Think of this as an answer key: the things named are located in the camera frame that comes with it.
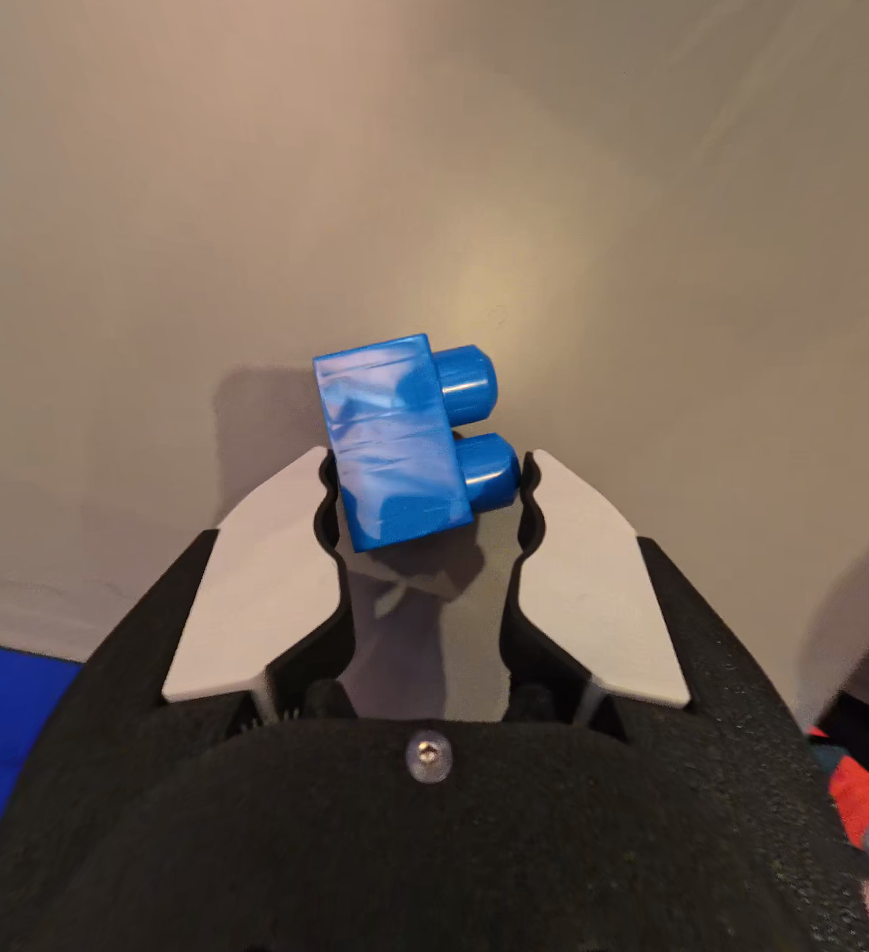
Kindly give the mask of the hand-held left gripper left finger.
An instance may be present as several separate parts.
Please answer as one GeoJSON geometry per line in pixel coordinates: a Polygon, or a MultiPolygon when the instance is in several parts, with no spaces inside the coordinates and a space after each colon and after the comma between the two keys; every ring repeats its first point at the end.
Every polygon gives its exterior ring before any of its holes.
{"type": "Polygon", "coordinates": [[[302,704],[353,654],[337,485],[323,446],[252,490],[218,525],[162,688],[171,704],[248,692],[302,704]]]}

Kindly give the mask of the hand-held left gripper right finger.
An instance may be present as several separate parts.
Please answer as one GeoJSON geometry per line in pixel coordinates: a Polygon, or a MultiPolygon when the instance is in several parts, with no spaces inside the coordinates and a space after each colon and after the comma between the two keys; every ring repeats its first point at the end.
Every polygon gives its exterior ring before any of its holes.
{"type": "Polygon", "coordinates": [[[690,689],[640,538],[607,497],[551,453],[523,461],[521,551],[505,600],[510,706],[540,691],[550,708],[606,698],[685,708],[690,689]]]}

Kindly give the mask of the blue two-stud block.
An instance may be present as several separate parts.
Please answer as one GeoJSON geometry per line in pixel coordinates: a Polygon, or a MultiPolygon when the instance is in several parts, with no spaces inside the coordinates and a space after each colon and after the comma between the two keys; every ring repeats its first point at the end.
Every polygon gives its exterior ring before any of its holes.
{"type": "Polygon", "coordinates": [[[513,503],[512,445],[455,434],[498,402],[485,351],[434,351],[421,333],[319,355],[312,367],[354,551],[463,528],[513,503]]]}

